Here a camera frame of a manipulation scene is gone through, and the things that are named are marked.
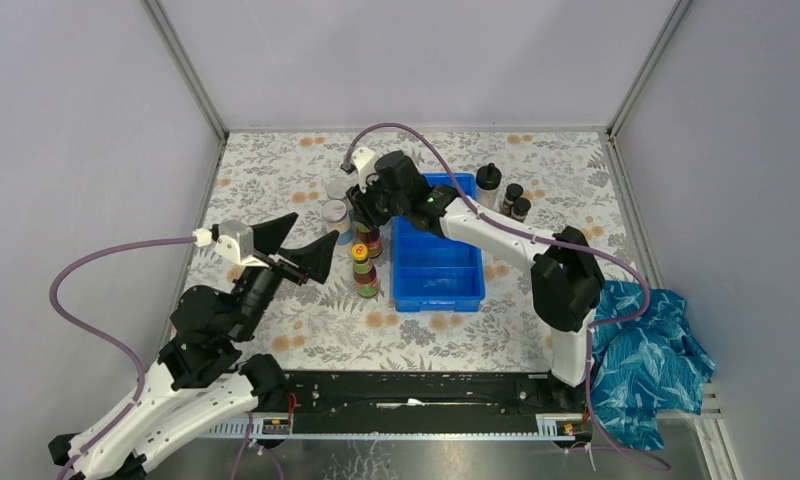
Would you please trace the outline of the floral tablecloth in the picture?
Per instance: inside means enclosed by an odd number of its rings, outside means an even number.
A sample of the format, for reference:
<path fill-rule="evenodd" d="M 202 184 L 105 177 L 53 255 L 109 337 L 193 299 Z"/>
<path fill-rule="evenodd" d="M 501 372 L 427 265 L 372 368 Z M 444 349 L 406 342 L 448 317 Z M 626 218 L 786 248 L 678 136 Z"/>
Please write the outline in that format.
<path fill-rule="evenodd" d="M 290 212 L 287 238 L 300 247 L 326 231 L 322 209 L 329 184 L 342 177 L 347 132 L 234 133 L 221 160 L 206 220 L 255 224 Z M 493 164 L 505 184 L 530 202 L 526 224 L 580 230 L 588 243 L 626 262 L 634 259 L 617 193 L 597 132 L 428 132 L 422 139 L 386 129 L 363 145 L 384 154 L 400 150 L 423 172 L 474 173 Z M 531 283 L 503 257 L 483 254 L 473 286 L 482 287 L 478 311 L 400 312 L 394 278 L 412 270 L 413 289 L 431 284 L 428 272 L 449 263 L 445 243 L 421 235 L 412 248 L 397 244 L 399 220 L 381 229 L 374 266 L 380 284 L 371 298 L 357 293 L 349 245 L 336 248 L 325 283 L 283 284 L 260 321 L 245 356 L 273 355 L 286 369 L 533 371 L 548 369 L 554 341 L 535 314 Z"/>

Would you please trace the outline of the blue plastic divided bin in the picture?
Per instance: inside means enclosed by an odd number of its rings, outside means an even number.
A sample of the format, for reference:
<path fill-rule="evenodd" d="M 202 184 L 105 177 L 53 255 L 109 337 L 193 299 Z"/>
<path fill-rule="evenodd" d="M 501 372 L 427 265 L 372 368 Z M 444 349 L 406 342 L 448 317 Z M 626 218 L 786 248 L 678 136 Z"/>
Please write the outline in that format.
<path fill-rule="evenodd" d="M 392 226 L 391 297 L 403 313 L 469 313 L 486 296 L 481 251 L 416 230 L 397 217 Z"/>

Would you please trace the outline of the yellow cap sauce bottle front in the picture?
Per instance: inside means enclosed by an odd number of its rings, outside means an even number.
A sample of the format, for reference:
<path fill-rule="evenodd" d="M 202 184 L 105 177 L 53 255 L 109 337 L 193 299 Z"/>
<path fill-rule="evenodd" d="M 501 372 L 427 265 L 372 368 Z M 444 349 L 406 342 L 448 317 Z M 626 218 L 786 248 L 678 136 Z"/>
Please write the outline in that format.
<path fill-rule="evenodd" d="M 357 243 L 351 248 L 353 260 L 353 281 L 357 293 L 364 298 L 372 298 L 379 293 L 379 280 L 372 264 L 368 248 Z"/>

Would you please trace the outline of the small brown spice bottle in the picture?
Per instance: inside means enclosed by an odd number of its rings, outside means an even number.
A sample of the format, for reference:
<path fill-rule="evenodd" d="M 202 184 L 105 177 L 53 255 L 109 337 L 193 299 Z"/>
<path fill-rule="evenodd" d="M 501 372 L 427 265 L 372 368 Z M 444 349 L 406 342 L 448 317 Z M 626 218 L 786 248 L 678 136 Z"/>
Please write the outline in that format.
<path fill-rule="evenodd" d="M 512 204 L 510 217 L 513 220 L 523 223 L 532 207 L 531 201 L 524 197 L 518 197 Z"/>
<path fill-rule="evenodd" d="M 509 183 L 504 190 L 503 198 L 499 207 L 499 212 L 504 216 L 510 216 L 515 201 L 524 193 L 520 184 Z"/>

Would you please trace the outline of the small brown spice bottle rear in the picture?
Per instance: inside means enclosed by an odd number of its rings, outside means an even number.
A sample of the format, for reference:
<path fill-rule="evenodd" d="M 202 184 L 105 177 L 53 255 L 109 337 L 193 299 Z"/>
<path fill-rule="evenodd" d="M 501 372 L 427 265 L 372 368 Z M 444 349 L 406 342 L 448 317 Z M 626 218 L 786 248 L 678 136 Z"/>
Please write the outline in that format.
<path fill-rule="evenodd" d="M 504 216 L 510 216 L 515 201 L 524 193 L 520 184 L 509 183 L 504 190 L 503 198 L 499 207 L 499 212 Z"/>

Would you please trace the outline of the clear jar black lid right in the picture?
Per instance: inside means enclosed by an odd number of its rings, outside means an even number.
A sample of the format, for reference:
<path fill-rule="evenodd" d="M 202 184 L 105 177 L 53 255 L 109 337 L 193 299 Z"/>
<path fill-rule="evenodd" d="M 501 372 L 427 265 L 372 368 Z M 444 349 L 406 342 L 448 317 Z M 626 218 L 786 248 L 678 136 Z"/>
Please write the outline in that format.
<path fill-rule="evenodd" d="M 502 172 L 493 162 L 477 169 L 475 174 L 476 199 L 480 205 L 490 210 L 495 209 L 501 182 Z"/>

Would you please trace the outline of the small brown spice bottle front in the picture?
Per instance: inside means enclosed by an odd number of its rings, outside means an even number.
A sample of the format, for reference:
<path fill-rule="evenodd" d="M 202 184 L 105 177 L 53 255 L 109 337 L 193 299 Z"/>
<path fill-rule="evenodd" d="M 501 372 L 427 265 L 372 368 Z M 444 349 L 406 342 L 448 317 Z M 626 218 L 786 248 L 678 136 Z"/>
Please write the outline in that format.
<path fill-rule="evenodd" d="M 510 217 L 513 220 L 523 223 L 532 207 L 531 201 L 524 197 L 518 197 L 512 204 Z"/>

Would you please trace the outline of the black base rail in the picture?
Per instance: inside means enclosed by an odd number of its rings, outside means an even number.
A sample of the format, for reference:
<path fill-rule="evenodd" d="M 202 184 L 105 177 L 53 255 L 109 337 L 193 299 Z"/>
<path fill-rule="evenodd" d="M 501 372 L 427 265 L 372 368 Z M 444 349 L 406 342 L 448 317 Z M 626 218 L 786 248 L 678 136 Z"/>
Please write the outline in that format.
<path fill-rule="evenodd" d="M 278 400 L 250 408 L 260 434 L 541 436 L 585 417 L 585 394 L 548 373 L 289 370 Z"/>

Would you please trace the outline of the silver lid jar rear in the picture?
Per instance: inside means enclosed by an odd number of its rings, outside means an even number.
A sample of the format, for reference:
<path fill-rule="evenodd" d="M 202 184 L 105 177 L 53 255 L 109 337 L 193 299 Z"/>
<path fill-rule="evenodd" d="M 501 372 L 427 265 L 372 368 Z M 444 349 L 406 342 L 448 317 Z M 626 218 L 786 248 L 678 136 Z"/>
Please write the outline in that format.
<path fill-rule="evenodd" d="M 346 193 L 351 184 L 346 178 L 334 178 L 326 185 L 326 194 L 329 200 L 346 202 Z"/>

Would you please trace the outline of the blue patterned cloth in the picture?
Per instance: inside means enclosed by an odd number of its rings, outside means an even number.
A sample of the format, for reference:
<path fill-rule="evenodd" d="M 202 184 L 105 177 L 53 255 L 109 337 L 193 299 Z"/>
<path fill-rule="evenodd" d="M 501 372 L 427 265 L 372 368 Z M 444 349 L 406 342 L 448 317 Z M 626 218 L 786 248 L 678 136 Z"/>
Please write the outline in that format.
<path fill-rule="evenodd" d="M 701 413 L 704 387 L 716 369 L 684 317 L 687 302 L 652 289 L 644 314 L 598 326 L 593 333 L 591 401 L 595 417 L 620 444 L 664 448 L 658 413 Z"/>

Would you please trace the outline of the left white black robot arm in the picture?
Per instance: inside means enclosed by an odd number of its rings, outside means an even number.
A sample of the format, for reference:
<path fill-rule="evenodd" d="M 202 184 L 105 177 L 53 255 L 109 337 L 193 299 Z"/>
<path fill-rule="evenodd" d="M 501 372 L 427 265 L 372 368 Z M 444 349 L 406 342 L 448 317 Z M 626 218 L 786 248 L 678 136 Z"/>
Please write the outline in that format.
<path fill-rule="evenodd" d="M 254 225 L 229 220 L 183 238 L 211 247 L 240 276 L 229 291 L 188 288 L 170 316 L 174 336 L 149 366 L 137 367 L 135 387 L 92 426 L 51 440 L 61 478 L 141 479 L 216 423 L 285 402 L 287 380 L 274 357 L 245 357 L 240 345 L 253 338 L 283 283 L 329 276 L 337 232 L 288 249 L 296 220 L 292 213 Z"/>

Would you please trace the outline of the sauce bottle red label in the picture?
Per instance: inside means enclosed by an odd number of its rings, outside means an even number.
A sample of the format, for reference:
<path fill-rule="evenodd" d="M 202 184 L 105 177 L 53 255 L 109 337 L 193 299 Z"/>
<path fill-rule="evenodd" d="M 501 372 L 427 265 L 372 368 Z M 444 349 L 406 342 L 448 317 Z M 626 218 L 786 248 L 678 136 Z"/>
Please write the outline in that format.
<path fill-rule="evenodd" d="M 361 222 L 355 222 L 354 227 L 357 242 L 366 246 L 371 258 L 378 258 L 383 250 L 379 228 L 367 227 Z"/>

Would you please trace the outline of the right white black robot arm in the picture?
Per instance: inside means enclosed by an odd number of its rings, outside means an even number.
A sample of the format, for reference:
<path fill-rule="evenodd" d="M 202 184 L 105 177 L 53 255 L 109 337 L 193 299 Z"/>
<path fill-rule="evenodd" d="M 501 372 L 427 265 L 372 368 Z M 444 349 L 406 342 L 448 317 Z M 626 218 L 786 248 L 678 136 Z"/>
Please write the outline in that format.
<path fill-rule="evenodd" d="M 401 151 L 379 155 L 356 148 L 342 169 L 357 179 L 346 193 L 357 221 L 381 227 L 402 218 L 421 232 L 476 247 L 526 275 L 533 309 L 550 328 L 554 345 L 551 402 L 573 412 L 588 400 L 587 330 L 605 278 L 579 230 L 528 227 L 469 197 L 454 175 L 430 183 Z"/>

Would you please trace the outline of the silver lid jar white beads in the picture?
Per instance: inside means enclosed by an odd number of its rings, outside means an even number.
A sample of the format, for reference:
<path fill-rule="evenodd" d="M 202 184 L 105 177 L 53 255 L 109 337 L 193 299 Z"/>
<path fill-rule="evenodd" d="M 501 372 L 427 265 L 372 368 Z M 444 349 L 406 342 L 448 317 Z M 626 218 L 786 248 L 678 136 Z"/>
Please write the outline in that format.
<path fill-rule="evenodd" d="M 321 218 L 327 232 L 338 233 L 338 245 L 347 245 L 352 242 L 354 235 L 350 213 L 342 200 L 327 200 L 321 208 Z"/>

